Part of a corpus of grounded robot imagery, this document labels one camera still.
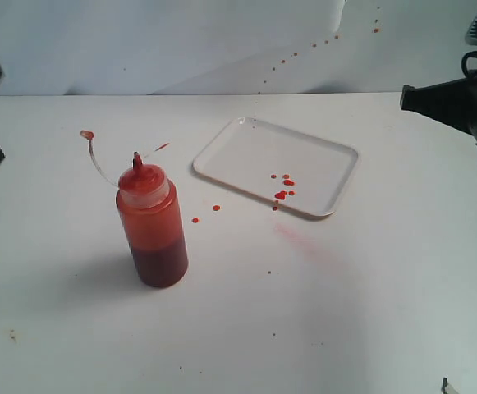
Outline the red sauce squeeze bottle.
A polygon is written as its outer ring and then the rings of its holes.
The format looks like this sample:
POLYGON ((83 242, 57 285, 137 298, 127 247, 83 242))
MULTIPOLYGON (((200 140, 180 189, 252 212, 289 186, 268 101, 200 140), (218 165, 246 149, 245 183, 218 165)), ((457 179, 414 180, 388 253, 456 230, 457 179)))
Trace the red sauce squeeze bottle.
POLYGON ((159 166, 133 153, 121 174, 116 206, 140 280, 168 288, 187 272, 189 261, 177 188, 159 166))

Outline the white rectangular plastic tray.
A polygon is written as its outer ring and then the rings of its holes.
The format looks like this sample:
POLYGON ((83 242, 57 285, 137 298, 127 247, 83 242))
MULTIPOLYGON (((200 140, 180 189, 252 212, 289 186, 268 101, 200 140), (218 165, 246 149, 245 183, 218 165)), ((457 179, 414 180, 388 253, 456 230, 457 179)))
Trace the white rectangular plastic tray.
POLYGON ((201 177, 309 219, 336 211, 360 161, 352 147, 239 117, 192 162, 201 177))

